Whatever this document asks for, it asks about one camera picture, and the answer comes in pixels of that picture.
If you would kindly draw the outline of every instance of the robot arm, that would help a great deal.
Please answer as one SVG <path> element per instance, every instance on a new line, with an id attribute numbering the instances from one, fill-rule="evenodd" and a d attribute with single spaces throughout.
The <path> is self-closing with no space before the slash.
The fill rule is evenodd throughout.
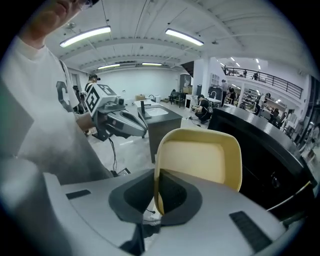
<path id="1" fill-rule="evenodd" d="M 98 138 L 102 141 L 112 135 L 128 138 L 143 137 L 147 133 L 145 123 L 126 110 L 124 100 L 108 85 L 94 83 L 85 104 L 97 128 Z"/>

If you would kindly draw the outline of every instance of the floor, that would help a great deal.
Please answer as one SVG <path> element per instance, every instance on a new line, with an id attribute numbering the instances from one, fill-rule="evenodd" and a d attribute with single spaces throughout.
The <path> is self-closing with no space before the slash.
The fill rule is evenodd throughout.
<path id="1" fill-rule="evenodd" d="M 170 103 L 165 102 L 161 102 L 161 104 L 167 109 L 182 116 L 182 128 L 208 128 L 208 123 L 205 125 L 200 124 L 198 118 L 193 112 L 191 113 L 188 108 L 184 108 L 184 106 L 179 108 L 179 106 L 176 104 L 171 105 Z M 136 106 L 127 106 L 126 109 L 130 111 L 131 114 L 138 117 Z M 127 168 L 131 173 L 134 173 L 155 167 L 155 165 L 151 162 L 148 133 L 146 134 L 145 138 L 131 136 L 128 139 L 125 139 L 123 137 L 112 136 L 111 139 L 114 142 L 115 147 L 117 173 L 122 171 L 124 168 Z M 88 140 L 102 164 L 108 170 L 112 170 L 114 154 L 109 140 L 102 142 L 92 136 L 89 136 Z"/>

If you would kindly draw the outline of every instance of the railing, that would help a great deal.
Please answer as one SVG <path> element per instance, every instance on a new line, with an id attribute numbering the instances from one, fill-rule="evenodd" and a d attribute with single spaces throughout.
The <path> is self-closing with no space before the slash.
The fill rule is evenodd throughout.
<path id="1" fill-rule="evenodd" d="M 278 89 L 301 99 L 301 94 L 303 91 L 302 88 L 274 75 L 255 70 L 234 67 L 226 67 L 226 70 L 223 68 L 223 71 L 227 76 L 242 77 L 263 82 L 265 84 L 271 85 L 272 87 L 277 87 Z"/>

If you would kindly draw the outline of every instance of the ceiling light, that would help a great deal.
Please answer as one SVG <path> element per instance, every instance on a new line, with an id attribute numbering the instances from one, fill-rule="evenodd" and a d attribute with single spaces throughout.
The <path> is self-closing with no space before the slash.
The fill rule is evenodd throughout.
<path id="1" fill-rule="evenodd" d="M 160 63 L 142 63 L 142 65 L 148 65 L 148 66 L 162 66 Z"/>
<path id="2" fill-rule="evenodd" d="M 177 38 L 181 38 L 181 39 L 187 40 L 187 41 L 189 41 L 189 42 L 191 42 L 191 43 L 193 43 L 193 44 L 195 44 L 197 46 L 203 46 L 204 45 L 204 43 L 201 42 L 200 40 L 198 40 L 198 39 L 196 39 L 196 38 L 194 38 L 194 37 L 192 37 L 190 35 L 187 35 L 187 34 L 179 32 L 179 31 L 173 30 L 171 28 L 168 28 L 165 31 L 165 33 L 167 35 L 170 35 L 170 36 L 174 36 L 174 37 L 177 37 Z"/>
<path id="3" fill-rule="evenodd" d="M 107 69 L 107 68 L 114 68 L 114 67 L 119 67 L 120 64 L 113 64 L 113 65 L 107 65 L 107 66 L 100 66 L 98 67 L 98 70 L 103 70 L 103 69 Z"/>
<path id="4" fill-rule="evenodd" d="M 90 37 L 93 37 L 93 36 L 96 36 L 96 35 L 100 35 L 100 34 L 104 34 L 104 33 L 109 33 L 111 32 L 111 28 L 110 26 L 104 26 L 104 27 L 99 27 L 99 28 L 95 28 L 95 29 L 92 29 L 92 30 L 88 30 L 86 32 L 83 32 L 83 33 L 80 33 L 80 34 L 77 34 L 73 37 L 70 37 L 69 39 L 67 40 L 64 40 L 60 43 L 60 46 L 61 47 L 67 47 L 67 46 L 70 46 L 76 42 L 79 42 L 83 39 L 86 39 L 86 38 L 90 38 Z"/>

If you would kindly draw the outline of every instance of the cap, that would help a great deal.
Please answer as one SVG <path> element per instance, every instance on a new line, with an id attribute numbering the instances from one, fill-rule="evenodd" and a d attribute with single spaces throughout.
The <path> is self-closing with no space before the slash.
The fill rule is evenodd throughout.
<path id="1" fill-rule="evenodd" d="M 100 81 L 101 79 L 100 79 L 100 77 L 98 77 L 96 74 L 91 74 L 90 76 L 89 76 L 89 80 L 91 80 L 91 79 L 97 79 L 98 81 Z"/>

